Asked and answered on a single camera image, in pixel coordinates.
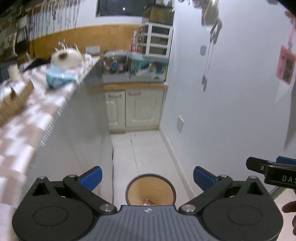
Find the person right hand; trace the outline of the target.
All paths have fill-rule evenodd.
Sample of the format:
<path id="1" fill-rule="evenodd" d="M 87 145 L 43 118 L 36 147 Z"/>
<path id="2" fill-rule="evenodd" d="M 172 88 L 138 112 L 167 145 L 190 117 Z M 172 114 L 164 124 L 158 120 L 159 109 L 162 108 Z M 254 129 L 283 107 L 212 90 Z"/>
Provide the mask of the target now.
<path id="1" fill-rule="evenodd" d="M 281 210 L 284 212 L 284 213 L 295 213 L 296 212 L 296 201 L 291 201 L 291 202 L 288 202 L 287 204 L 285 204 Z M 296 236 L 296 215 L 293 217 L 293 220 L 292 220 L 292 226 L 293 226 L 293 235 Z"/>

